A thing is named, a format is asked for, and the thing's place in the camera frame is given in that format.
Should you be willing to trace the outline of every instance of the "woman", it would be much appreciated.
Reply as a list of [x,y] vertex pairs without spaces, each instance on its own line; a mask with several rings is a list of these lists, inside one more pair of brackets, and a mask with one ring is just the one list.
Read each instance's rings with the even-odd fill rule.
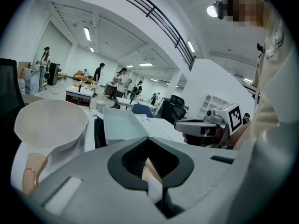
[[46,47],[44,48],[44,53],[42,56],[42,60],[39,62],[40,66],[39,66],[39,71],[40,71],[40,76],[39,76],[39,89],[38,91],[42,91],[43,90],[43,79],[46,73],[46,68],[47,68],[47,64],[49,63],[50,60],[50,47]]

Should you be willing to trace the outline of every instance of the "white partition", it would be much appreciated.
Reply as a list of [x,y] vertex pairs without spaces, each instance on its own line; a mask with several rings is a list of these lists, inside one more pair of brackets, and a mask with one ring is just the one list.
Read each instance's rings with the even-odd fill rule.
[[226,70],[215,62],[196,59],[182,93],[185,105],[189,106],[187,118],[196,118],[206,97],[216,97],[229,103],[238,103],[241,115],[254,114],[254,99],[248,91]]

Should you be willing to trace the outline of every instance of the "person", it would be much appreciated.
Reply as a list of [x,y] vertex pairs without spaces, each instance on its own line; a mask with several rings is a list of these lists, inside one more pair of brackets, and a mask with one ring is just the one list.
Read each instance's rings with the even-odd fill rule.
[[40,66],[39,66],[39,71],[40,71],[40,75],[39,75],[39,89],[38,91],[42,91],[43,90],[43,80],[44,80],[44,76],[46,73],[46,68],[47,65],[50,61],[50,47],[45,47],[44,48],[44,52],[43,52],[43,56],[42,56],[42,60],[39,62]]
[[151,98],[151,105],[155,105],[156,100],[158,99],[158,96],[156,93],[153,94]]
[[[122,68],[121,69],[121,80],[117,80],[117,87],[116,87],[116,91],[115,94],[113,96],[113,99],[115,100],[116,97],[122,97],[125,93],[126,87],[128,86],[129,82],[130,82],[130,75],[128,74],[128,71],[126,68]],[[114,105],[112,106],[113,108],[118,108],[119,106],[117,105],[117,103],[115,102]]]
[[101,63],[100,66],[94,72],[93,83],[92,83],[93,97],[96,97],[98,95],[95,91],[97,89],[97,84],[100,79],[101,70],[104,68],[104,66],[105,64]]
[[111,82],[111,84],[114,86],[114,88],[111,92],[111,95],[108,97],[111,100],[114,100],[113,96],[114,96],[117,86],[118,86],[118,82],[117,82],[118,80],[121,80],[121,70],[116,74],[116,76],[113,78],[113,80]]
[[249,24],[266,31],[264,57],[259,65],[257,89],[260,100],[250,123],[243,125],[229,140],[234,149],[240,149],[245,140],[258,137],[264,130],[278,125],[276,113],[271,106],[264,88],[269,80],[284,65],[294,41],[284,21],[266,0],[222,0],[214,3],[219,19],[226,15],[238,25]]
[[81,76],[76,76],[77,78],[81,78],[81,79],[88,79],[89,77],[89,72],[87,71],[87,69],[84,69],[83,73]]
[[248,113],[245,113],[242,121],[243,121],[243,125],[249,123],[250,122],[250,115]]
[[139,81],[138,84],[136,84],[134,87],[133,87],[133,90],[132,92],[134,92],[136,95],[134,97],[134,100],[137,99],[138,95],[140,95],[140,93],[142,92],[142,80]]

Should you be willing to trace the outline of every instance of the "black rubber slot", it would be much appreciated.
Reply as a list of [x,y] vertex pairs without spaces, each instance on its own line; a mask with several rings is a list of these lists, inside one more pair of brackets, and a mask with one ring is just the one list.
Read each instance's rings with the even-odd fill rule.
[[161,177],[164,190],[183,184],[194,169],[193,160],[185,153],[155,139],[142,138],[114,153],[108,171],[123,187],[147,191],[148,184],[141,179],[147,158]]
[[104,121],[100,117],[97,117],[97,119],[94,120],[94,142],[95,148],[107,146],[104,132]]
[[233,164],[233,162],[235,161],[232,158],[226,158],[226,157],[221,157],[221,156],[216,156],[216,155],[212,156],[211,159],[218,161],[218,162],[227,163],[227,164]]

